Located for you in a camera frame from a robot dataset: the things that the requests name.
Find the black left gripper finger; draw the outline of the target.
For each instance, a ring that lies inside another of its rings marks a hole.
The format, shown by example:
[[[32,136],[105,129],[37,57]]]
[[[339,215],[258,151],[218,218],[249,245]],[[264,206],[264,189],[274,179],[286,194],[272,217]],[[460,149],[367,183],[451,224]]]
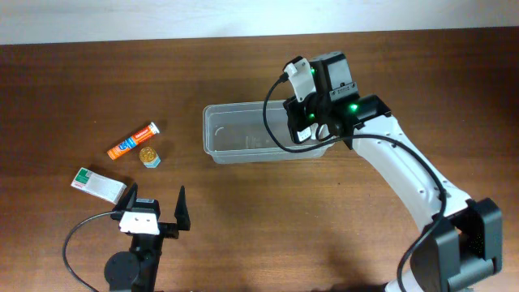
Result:
[[[137,198],[138,184],[134,182],[126,191],[126,193],[119,199],[113,208],[114,212],[126,211],[132,208]]]
[[[186,190],[184,186],[181,186],[179,190],[174,217],[177,220],[178,230],[189,231],[191,229],[191,219],[187,209]]]

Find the dark brown syrup bottle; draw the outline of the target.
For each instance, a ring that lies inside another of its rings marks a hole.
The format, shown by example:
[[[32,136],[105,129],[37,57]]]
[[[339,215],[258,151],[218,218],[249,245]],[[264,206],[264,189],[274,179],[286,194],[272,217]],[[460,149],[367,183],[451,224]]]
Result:
[[[298,143],[302,144],[307,140],[310,140],[312,137],[312,131],[310,127],[305,128],[302,131],[296,131],[296,138],[298,139]]]

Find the white green medicine box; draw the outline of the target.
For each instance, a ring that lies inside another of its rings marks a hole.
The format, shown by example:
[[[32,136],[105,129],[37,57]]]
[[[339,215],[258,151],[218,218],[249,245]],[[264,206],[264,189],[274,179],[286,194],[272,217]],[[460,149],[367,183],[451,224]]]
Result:
[[[80,168],[71,182],[77,190],[116,204],[127,188],[123,182],[99,175],[86,168]]]

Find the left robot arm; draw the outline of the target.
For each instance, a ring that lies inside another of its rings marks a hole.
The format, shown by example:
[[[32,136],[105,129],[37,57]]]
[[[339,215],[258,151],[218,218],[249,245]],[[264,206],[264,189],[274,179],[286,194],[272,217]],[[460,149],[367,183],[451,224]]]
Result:
[[[160,222],[159,201],[139,198],[137,191],[138,185],[131,185],[110,215],[118,222],[119,231],[131,236],[129,250],[115,253],[105,264],[110,291],[154,291],[163,242],[191,229],[184,187],[179,190],[175,222]]]

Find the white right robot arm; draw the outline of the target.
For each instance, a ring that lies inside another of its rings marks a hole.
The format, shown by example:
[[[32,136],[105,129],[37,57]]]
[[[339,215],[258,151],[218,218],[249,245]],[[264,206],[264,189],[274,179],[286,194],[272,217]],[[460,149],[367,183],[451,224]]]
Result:
[[[342,52],[298,56],[279,80],[294,90],[283,104],[292,141],[316,140],[319,148],[343,141],[379,172],[418,227],[396,279],[380,290],[462,291],[501,271],[500,208],[452,184],[407,138],[380,97],[361,96]]]

